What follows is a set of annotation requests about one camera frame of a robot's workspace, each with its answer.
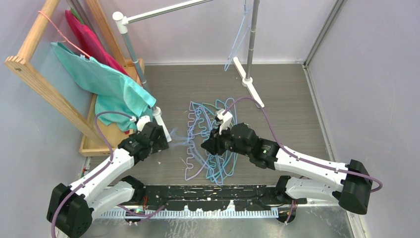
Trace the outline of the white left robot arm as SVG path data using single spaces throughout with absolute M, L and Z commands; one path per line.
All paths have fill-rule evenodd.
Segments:
M 122 173 L 151 154 L 169 148 L 164 129 L 155 122 L 142 122 L 139 130 L 123 139 L 110 156 L 87 175 L 70 185 L 58 184 L 49 202 L 47 220 L 69 238 L 81 237 L 92 221 L 125 202 L 140 204 L 146 189 L 133 176 L 123 177 L 108 187 Z

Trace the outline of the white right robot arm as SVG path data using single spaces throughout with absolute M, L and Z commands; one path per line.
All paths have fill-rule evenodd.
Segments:
M 213 129 L 201 147 L 212 155 L 230 151 L 248 157 L 259 168 L 300 175 L 279 178 L 275 197 L 280 203 L 314 198 L 337 202 L 343 209 L 360 215 L 368 211 L 373 179 L 360 161 L 346 164 L 308 156 L 258 137 L 245 123 Z

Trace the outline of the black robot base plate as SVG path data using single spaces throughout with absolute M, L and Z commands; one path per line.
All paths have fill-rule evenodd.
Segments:
M 289 215 L 291 201 L 281 198 L 271 185 L 147 185 L 142 195 L 124 202 L 131 212 L 151 214 L 154 219 L 276 218 Z

